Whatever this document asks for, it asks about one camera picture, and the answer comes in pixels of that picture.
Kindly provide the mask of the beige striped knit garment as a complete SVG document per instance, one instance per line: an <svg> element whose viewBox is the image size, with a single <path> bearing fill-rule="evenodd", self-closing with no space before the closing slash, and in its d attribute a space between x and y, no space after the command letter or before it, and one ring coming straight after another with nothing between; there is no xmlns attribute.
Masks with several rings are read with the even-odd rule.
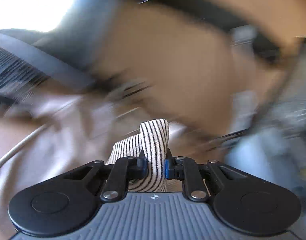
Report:
<svg viewBox="0 0 306 240"><path fill-rule="evenodd" d="M169 123L165 119L143 122L140 132L116 142L107 160L114 164L122 157L139 157L144 153L148 161L148 174L129 185L131 192L166 192L165 159L169 144Z"/></svg>

